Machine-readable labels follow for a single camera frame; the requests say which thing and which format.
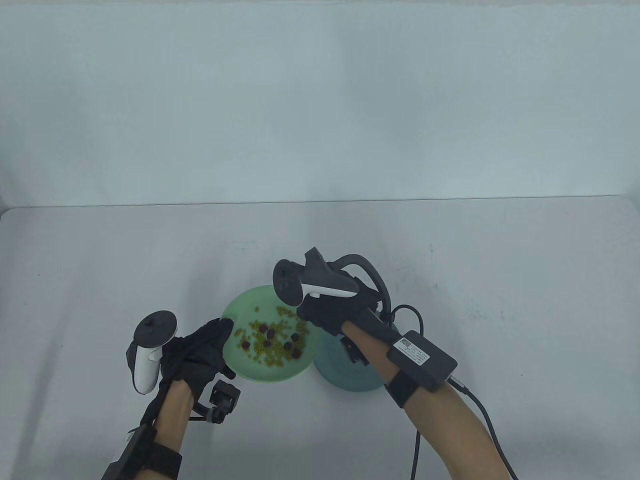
white wall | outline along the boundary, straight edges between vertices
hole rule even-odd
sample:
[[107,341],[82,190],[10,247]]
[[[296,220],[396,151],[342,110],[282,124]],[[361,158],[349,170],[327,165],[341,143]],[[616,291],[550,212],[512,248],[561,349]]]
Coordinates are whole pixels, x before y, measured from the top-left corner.
[[0,7],[9,206],[598,195],[640,6]]

wire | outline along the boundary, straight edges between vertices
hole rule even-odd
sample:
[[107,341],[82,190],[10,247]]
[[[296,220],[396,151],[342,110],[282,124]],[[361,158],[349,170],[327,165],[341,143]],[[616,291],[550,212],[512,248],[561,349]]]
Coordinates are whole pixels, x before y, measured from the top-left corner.
[[398,305],[396,308],[394,308],[391,311],[391,318],[393,318],[396,315],[396,312],[398,310],[401,310],[402,308],[406,308],[407,310],[411,310],[416,317],[418,317],[418,323],[420,324],[420,335],[424,336],[424,322],[422,321],[422,315],[420,315],[420,312],[418,311],[417,308],[412,307],[411,305],[405,305],[404,303],[402,305]]
[[480,412],[482,412],[482,416],[484,417],[484,421],[486,422],[486,426],[489,429],[489,435],[491,435],[491,440],[493,440],[495,449],[498,450],[498,455],[500,455],[500,458],[502,459],[504,466],[507,468],[509,475],[511,475],[511,478],[513,478],[513,480],[518,480],[518,476],[513,471],[513,468],[511,468],[511,464],[509,463],[509,460],[507,460],[507,457],[504,455],[504,452],[502,451],[502,447],[500,446],[500,442],[498,441],[498,436],[495,434],[495,429],[493,428],[493,424],[491,423],[489,414],[487,413],[484,405],[482,405],[482,402],[480,402],[480,400],[478,400],[478,398],[473,393],[471,393],[471,391],[465,386],[465,384],[462,383],[457,378],[451,376],[448,382],[458,392],[460,392],[461,394],[465,394],[467,397],[469,397],[471,401],[475,403],[476,406],[480,409]]
[[[411,305],[398,305],[396,308],[391,311],[391,321],[396,316],[396,312],[401,310],[402,308],[406,308],[407,310],[411,310],[416,317],[418,317],[418,323],[420,324],[420,335],[424,336],[424,322],[422,321],[422,315],[417,308],[412,307]],[[413,463],[411,465],[411,480],[415,480],[415,473],[418,469],[418,458],[420,456],[420,439],[421,435],[418,430],[415,431],[415,447],[413,448]]]

human arm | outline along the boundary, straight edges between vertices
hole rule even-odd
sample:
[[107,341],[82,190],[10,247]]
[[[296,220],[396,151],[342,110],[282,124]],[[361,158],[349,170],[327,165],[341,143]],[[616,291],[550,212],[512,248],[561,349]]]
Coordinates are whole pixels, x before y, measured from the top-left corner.
[[[399,371],[387,358],[389,346],[349,321],[342,325],[342,331],[389,384]],[[453,480],[509,479],[484,426],[448,384],[435,393],[418,388],[404,411],[442,458]]]
[[[180,452],[184,432],[193,407],[193,395],[184,380],[174,381],[169,387],[160,414],[154,424],[157,430],[155,443],[174,452]],[[170,480],[151,470],[140,470],[136,480]]]

black glove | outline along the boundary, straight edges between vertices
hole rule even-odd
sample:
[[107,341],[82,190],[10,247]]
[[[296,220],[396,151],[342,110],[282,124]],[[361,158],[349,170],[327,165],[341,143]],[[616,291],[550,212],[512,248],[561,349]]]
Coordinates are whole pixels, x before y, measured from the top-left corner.
[[230,319],[215,319],[191,335],[172,339],[163,346],[160,361],[162,382],[184,380],[191,389],[194,401],[198,401],[202,390],[216,374],[222,373],[234,379],[236,374],[222,358],[222,348],[233,328],[234,323]]
[[311,295],[307,295],[298,307],[298,317],[310,321],[333,336],[342,333],[343,323],[361,315],[367,308],[375,312],[378,302],[382,300],[379,292],[370,289],[357,277],[355,281],[360,290],[356,296],[351,298],[328,295],[313,298]]

black wrist strap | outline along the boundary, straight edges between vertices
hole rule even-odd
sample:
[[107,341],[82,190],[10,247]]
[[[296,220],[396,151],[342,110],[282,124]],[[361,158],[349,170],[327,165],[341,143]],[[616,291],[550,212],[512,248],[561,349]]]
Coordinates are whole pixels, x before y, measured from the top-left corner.
[[164,445],[152,444],[143,468],[177,480],[181,463],[182,455],[178,452]]
[[400,370],[391,383],[388,386],[385,385],[385,388],[398,407],[404,408],[406,401],[409,400],[419,386],[413,378]]

